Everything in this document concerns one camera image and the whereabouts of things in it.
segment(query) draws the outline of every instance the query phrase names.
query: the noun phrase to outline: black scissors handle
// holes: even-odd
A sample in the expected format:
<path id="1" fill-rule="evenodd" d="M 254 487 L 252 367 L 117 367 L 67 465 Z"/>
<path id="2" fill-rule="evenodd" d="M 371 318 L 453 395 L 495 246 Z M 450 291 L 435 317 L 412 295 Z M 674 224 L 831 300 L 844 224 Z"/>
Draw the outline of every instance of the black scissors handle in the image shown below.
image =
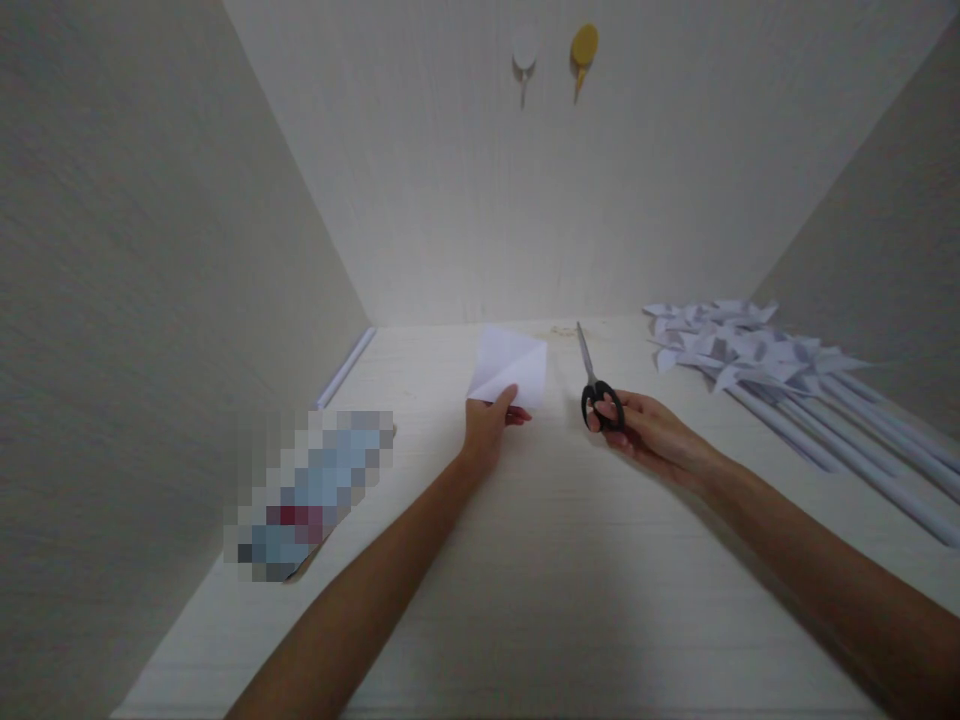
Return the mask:
<path id="1" fill-rule="evenodd" d="M 597 416 L 597 420 L 600 421 L 600 429 L 607 430 L 623 430 L 623 405 L 620 404 L 620 398 L 617 397 L 616 391 L 607 385 L 603 380 L 597 380 L 593 385 L 585 385 L 583 388 L 583 394 L 580 396 L 580 412 L 583 413 L 583 422 L 590 427 L 590 424 L 587 423 L 587 403 L 591 405 L 603 400 L 604 395 L 610 395 L 611 402 L 617 408 L 617 419 L 613 421 L 607 417 L 604 417 L 598 412 L 594 412 L 594 415 Z"/>

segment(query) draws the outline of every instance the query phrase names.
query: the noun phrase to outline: hand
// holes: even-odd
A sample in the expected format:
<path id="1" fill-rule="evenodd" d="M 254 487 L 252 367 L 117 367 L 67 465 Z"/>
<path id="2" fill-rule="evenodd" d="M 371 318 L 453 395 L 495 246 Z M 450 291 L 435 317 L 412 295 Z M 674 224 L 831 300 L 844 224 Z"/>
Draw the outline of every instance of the hand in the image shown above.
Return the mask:
<path id="1" fill-rule="evenodd" d="M 467 400 L 467 431 L 460 456 L 481 477 L 489 475 L 500 460 L 503 429 L 533 420 L 526 410 L 510 404 L 516 396 L 517 386 L 511 385 L 495 403 Z"/>
<path id="2" fill-rule="evenodd" d="M 623 404 L 622 432 L 604 430 L 607 444 L 636 460 L 664 480 L 689 490 L 700 491 L 703 479 L 731 461 L 710 443 L 684 425 L 666 405 L 646 395 L 617 390 Z M 617 419 L 617 408 L 610 395 L 598 401 L 594 412 Z M 587 415 L 590 432 L 600 430 L 595 415 Z"/>

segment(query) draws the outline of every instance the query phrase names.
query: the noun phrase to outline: folded white paper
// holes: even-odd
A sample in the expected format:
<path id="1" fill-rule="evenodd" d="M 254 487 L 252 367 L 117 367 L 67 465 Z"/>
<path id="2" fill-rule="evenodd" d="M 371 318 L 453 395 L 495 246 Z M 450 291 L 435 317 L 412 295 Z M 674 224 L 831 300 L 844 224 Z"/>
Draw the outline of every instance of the folded white paper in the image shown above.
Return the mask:
<path id="1" fill-rule="evenodd" d="M 543 404 L 546 376 L 546 342 L 488 325 L 480 335 L 467 397 L 494 402 L 505 388 L 516 383 L 519 391 L 513 404 L 538 408 Z"/>

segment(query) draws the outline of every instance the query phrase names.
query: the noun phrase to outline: white rod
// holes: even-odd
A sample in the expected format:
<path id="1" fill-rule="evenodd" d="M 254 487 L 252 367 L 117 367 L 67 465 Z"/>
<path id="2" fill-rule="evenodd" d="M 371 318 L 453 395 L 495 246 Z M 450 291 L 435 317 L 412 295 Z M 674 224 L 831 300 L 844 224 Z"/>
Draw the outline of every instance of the white rod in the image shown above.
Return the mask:
<path id="1" fill-rule="evenodd" d="M 857 395 L 862 397 L 864 400 L 872 403 L 887 401 L 887 399 L 883 395 L 878 393 L 869 385 L 865 385 L 862 381 L 857 380 L 857 378 L 855 378 L 850 373 L 844 370 L 840 370 L 833 374 L 840 382 L 842 382 L 848 388 L 853 390 Z"/>
<path id="2" fill-rule="evenodd" d="M 790 438 L 790 441 L 814 460 L 827 472 L 839 472 L 840 463 L 821 445 L 814 442 L 809 435 L 791 423 L 784 415 L 774 410 L 760 398 L 751 395 L 741 387 L 734 385 L 727 388 L 727 392 L 735 397 L 744 407 L 760 418 L 778 435 Z"/>
<path id="3" fill-rule="evenodd" d="M 791 398 L 784 398 L 781 406 L 784 407 L 784 409 L 789 408 L 790 410 L 797 411 L 800 415 L 807 413 L 807 408 Z M 844 462 L 856 470 L 857 474 L 873 486 L 877 492 L 896 505 L 908 517 L 912 518 L 914 522 L 944 545 L 960 547 L 960 529 L 950 524 L 942 515 L 933 510 L 912 492 L 897 485 L 889 475 L 873 465 L 873 463 L 867 461 L 854 446 L 848 444 L 843 438 L 837 435 L 832 428 L 821 424 L 819 420 L 809 413 L 805 415 L 805 420 L 815 429 L 817 436 L 822 438 L 823 441 L 830 446 L 831 450 L 843 458 Z"/>
<path id="4" fill-rule="evenodd" d="M 870 462 L 863 453 L 840 437 L 832 428 L 824 425 L 811 413 L 807 412 L 807 409 L 796 400 L 783 397 L 778 407 L 802 426 L 806 427 L 815 438 L 830 448 L 835 455 L 853 470 L 856 470 L 861 475 L 876 475 L 880 473 L 885 477 L 889 477 L 884 470 Z"/>
<path id="5" fill-rule="evenodd" d="M 874 408 L 874 410 L 879 413 L 880 417 L 886 420 L 890 425 L 893 425 L 897 430 L 913 440 L 917 445 L 933 455 L 944 465 L 947 465 L 951 469 L 960 473 L 960 458 L 957 457 L 957 454 L 948 450 L 936 440 L 915 428 L 909 422 L 901 420 L 889 410 L 882 407 L 882 404 L 890 403 L 887 398 L 873 388 L 864 385 L 861 381 L 857 380 L 849 373 L 837 372 L 834 373 L 834 376 L 841 383 L 846 385 L 848 389 L 853 390 L 853 392 L 862 397 L 864 400 L 879 405 L 878 407 Z"/>
<path id="6" fill-rule="evenodd" d="M 933 479 L 940 489 L 957 502 L 960 502 L 960 475 L 953 472 L 946 465 L 937 460 L 917 443 L 901 433 L 896 427 L 887 423 L 880 415 L 874 412 L 872 405 L 868 405 L 857 395 L 847 390 L 840 382 L 829 376 L 820 380 L 823 389 L 839 400 L 844 406 L 856 413 L 865 423 L 883 436 L 891 445 L 902 452 L 911 462 L 915 463 L 924 473 Z"/>
<path id="7" fill-rule="evenodd" d="M 851 433 L 849 430 L 847 430 L 847 428 L 839 425 L 834 417 L 832 417 L 823 407 L 808 399 L 798 400 L 797 402 L 800 404 L 800 407 L 843 438 L 845 442 L 855 447 L 858 452 L 867 458 L 867 460 L 872 462 L 885 473 L 892 477 L 896 477 L 902 473 L 902 466 L 889 454 L 887 454 L 883 448 L 869 440 L 864 442 L 864 440 Z"/>
<path id="8" fill-rule="evenodd" d="M 344 361 L 343 365 L 340 366 L 340 369 L 337 370 L 337 374 L 333 376 L 333 380 L 330 381 L 330 384 L 327 385 L 326 389 L 320 394 L 320 399 L 317 400 L 317 408 L 323 409 L 327 406 L 331 399 L 333 399 L 334 393 L 340 388 L 343 384 L 343 381 L 347 379 L 347 375 L 350 373 L 351 368 L 357 362 L 357 359 L 360 357 L 360 354 L 366 350 L 367 345 L 370 344 L 370 341 L 373 340 L 373 336 L 377 333 L 376 328 L 367 328 L 366 332 L 360 336 L 360 339 L 357 340 L 357 344 L 353 346 L 353 350 L 350 351 L 350 354 L 347 355 L 347 359 Z"/>
<path id="9" fill-rule="evenodd" d="M 951 468 L 955 472 L 960 473 L 960 458 L 947 450 L 943 445 L 938 443 L 931 437 L 924 435 L 922 432 L 913 427 L 910 423 L 901 420 L 896 415 L 891 414 L 888 410 L 883 407 L 875 407 L 874 411 L 880 415 L 884 420 L 889 424 L 893 425 L 897 430 L 902 432 L 908 438 L 913 440 L 917 445 L 922 447 L 928 453 L 933 455 L 937 460 L 942 462 L 947 467 Z"/>

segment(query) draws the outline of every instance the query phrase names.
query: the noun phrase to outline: tabletop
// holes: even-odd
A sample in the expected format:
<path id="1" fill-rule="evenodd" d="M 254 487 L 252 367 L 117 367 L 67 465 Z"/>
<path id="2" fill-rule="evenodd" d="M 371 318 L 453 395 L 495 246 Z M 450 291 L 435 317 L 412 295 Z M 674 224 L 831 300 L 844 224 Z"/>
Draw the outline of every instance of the tabletop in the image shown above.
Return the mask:
<path id="1" fill-rule="evenodd" d="M 821 473 L 703 377 L 659 375 L 642 316 L 582 320 L 599 377 L 653 395 L 855 547 L 960 613 L 960 555 L 853 474 Z M 441 551 L 346 717 L 884 717 L 777 583 L 682 491 L 589 435 L 575 320 L 543 407 Z M 377 332 L 330 410 L 391 410 L 393 469 L 293 585 L 213 566 L 115 718 L 221 717 L 303 610 L 457 452 L 480 325 Z M 902 482 L 960 524 L 916 476 Z"/>

